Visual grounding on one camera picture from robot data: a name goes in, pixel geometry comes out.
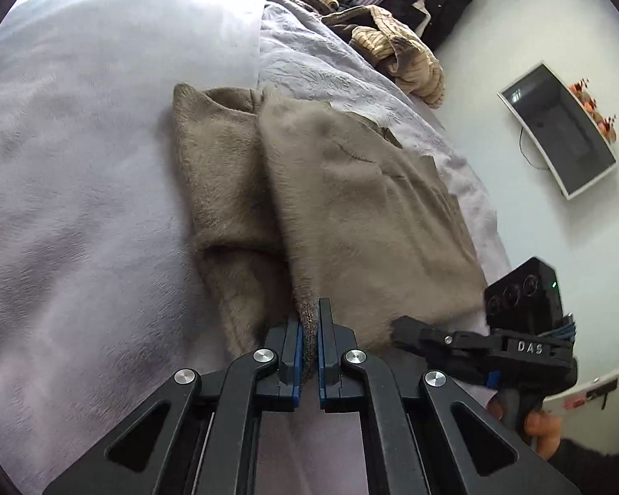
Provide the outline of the black sleeve right forearm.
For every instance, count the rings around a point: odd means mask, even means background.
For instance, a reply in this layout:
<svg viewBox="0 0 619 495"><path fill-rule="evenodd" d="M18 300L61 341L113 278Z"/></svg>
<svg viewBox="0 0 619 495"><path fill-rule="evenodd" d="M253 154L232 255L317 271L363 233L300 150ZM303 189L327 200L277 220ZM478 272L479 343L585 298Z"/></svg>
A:
<svg viewBox="0 0 619 495"><path fill-rule="evenodd" d="M563 439L548 462L582 494L619 494L619 454L602 454Z"/></svg>

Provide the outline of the person's right hand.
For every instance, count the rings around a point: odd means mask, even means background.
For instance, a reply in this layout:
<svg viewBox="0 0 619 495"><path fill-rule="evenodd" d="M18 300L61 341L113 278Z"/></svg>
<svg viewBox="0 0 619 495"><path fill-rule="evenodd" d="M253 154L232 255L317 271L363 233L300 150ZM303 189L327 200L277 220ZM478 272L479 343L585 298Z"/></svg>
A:
<svg viewBox="0 0 619 495"><path fill-rule="evenodd" d="M525 432L536 440L536 453L545 460L550 459L559 448L562 420L545 410L531 411L524 421Z"/></svg>

